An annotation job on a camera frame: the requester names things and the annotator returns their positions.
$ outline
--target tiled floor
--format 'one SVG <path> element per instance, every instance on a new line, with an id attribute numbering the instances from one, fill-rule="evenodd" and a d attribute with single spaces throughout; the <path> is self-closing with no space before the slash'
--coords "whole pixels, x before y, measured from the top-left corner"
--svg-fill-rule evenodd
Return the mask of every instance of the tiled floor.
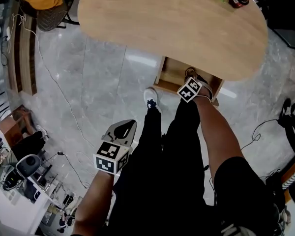
<path id="1" fill-rule="evenodd" d="M 295 50 L 289 49 L 271 30 L 268 35 L 268 49 L 259 72 L 244 81 L 225 82 L 218 96 L 219 111 L 241 146 L 251 142 L 252 132 L 259 123 L 277 118 L 286 97 L 295 100 Z M 67 25 L 67 29 L 38 32 L 38 37 L 44 62 L 61 90 L 43 65 L 36 45 L 38 93 L 35 96 L 21 93 L 21 98 L 14 95 L 10 98 L 11 104 L 23 102 L 31 109 L 35 121 L 49 133 L 50 140 L 45 145 L 47 153 L 52 156 L 63 151 L 82 181 L 91 182 L 92 175 L 96 174 L 92 154 L 100 146 L 101 135 L 109 125 L 135 119 L 138 122 L 135 141 L 138 141 L 146 114 L 143 91 L 153 84 L 161 57 L 96 41 L 71 25 Z M 159 96 L 165 133 L 175 116 L 179 97 L 161 91 Z M 84 140 L 79 128 L 95 148 Z M 256 173 L 264 176 L 283 167 L 292 158 L 293 151 L 284 129 L 276 122 L 267 123 L 259 130 L 260 140 L 245 148 L 243 153 Z M 199 136 L 207 164 L 206 144 L 200 130 Z M 64 157 L 54 157 L 52 164 L 52 171 L 59 173 L 64 184 L 80 195 L 85 193 Z M 173 171 L 176 170 L 178 168 L 173 165 Z M 206 172 L 205 199 L 212 204 L 208 180 L 209 171 Z"/>

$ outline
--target forearm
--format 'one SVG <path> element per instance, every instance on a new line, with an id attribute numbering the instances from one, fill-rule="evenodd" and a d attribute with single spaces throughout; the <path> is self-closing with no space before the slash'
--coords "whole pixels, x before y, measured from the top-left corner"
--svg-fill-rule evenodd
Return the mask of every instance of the forearm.
<path id="1" fill-rule="evenodd" d="M 243 155 L 235 134 L 220 112 L 206 98 L 197 97 L 194 101 L 198 107 L 210 171 L 214 180 L 218 167 L 225 160 Z"/>
<path id="2" fill-rule="evenodd" d="M 77 208 L 73 234 L 94 235 L 105 223 L 109 212 L 114 175 L 98 171 Z"/>

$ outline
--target black sleeve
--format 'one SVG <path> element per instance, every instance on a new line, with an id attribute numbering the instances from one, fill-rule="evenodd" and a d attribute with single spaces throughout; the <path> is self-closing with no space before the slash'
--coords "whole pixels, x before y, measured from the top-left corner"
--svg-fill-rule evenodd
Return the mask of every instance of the black sleeve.
<path id="1" fill-rule="evenodd" d="M 222 163 L 215 174 L 214 188 L 223 220 L 256 235 L 273 235 L 272 194 L 244 158 L 233 157 Z"/>

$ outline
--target wooden table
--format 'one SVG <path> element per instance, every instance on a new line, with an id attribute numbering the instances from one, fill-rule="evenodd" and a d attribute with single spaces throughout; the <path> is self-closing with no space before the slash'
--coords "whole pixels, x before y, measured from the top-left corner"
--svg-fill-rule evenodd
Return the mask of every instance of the wooden table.
<path id="1" fill-rule="evenodd" d="M 175 90 L 193 66 L 217 94 L 223 80 L 252 76 L 267 46 L 258 6 L 233 9 L 227 1 L 80 0 L 78 18 L 95 39 L 164 56 L 156 83 Z"/>

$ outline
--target open drawer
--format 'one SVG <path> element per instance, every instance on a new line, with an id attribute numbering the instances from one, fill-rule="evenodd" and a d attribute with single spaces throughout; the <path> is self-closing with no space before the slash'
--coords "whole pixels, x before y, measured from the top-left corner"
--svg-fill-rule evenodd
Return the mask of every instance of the open drawer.
<path id="1" fill-rule="evenodd" d="M 189 67 L 190 65 L 182 63 L 178 60 L 171 59 L 169 57 L 163 57 L 153 86 L 161 90 L 177 93 L 178 89 L 184 84 L 185 70 Z M 213 91 L 212 102 L 215 106 L 218 106 L 216 97 L 224 81 L 196 67 L 195 69 L 197 74 L 202 76 L 211 86 Z"/>

